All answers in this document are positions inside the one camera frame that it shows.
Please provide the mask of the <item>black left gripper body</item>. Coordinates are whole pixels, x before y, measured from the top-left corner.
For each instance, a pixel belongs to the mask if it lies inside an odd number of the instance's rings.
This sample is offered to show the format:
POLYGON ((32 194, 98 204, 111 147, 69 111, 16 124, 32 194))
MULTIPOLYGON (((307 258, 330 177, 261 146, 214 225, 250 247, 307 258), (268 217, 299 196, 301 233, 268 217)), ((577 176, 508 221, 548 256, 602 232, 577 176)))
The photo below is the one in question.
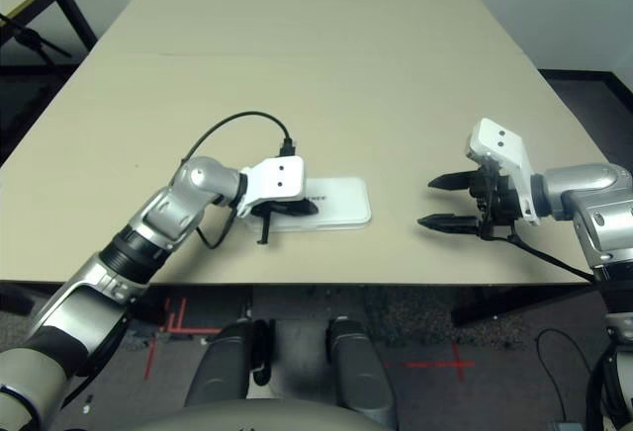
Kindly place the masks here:
POLYGON ((251 210, 251 214, 261 219, 261 236, 257 243, 259 245, 266 245, 268 243, 272 208, 271 204, 266 202, 254 207, 251 210))

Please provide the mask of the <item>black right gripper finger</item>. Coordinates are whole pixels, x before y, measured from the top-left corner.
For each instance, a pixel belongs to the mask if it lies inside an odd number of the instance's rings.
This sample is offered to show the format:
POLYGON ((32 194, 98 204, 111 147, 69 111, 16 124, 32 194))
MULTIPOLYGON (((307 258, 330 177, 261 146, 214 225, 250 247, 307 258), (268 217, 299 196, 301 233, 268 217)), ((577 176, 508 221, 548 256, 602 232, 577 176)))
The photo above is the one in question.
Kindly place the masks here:
POLYGON ((473 215, 433 214, 417 220, 428 229, 449 234, 478 234, 480 221, 473 215))
POLYGON ((469 190, 473 183, 477 180, 478 176, 478 171, 442 174, 429 181, 427 186, 432 189, 446 191, 469 190))

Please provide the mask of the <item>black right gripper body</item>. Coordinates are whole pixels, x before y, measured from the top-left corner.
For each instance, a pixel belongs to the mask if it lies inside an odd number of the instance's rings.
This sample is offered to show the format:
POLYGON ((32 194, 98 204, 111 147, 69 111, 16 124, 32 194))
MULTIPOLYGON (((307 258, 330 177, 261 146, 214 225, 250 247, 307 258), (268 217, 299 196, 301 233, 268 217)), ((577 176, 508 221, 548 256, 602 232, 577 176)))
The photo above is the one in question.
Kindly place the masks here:
POLYGON ((510 235, 516 233, 515 222, 521 218, 518 196, 510 186, 510 178, 500 174, 496 163, 485 162, 472 174, 469 194, 482 215, 478 221, 480 238, 498 240, 497 227, 507 227, 510 235))

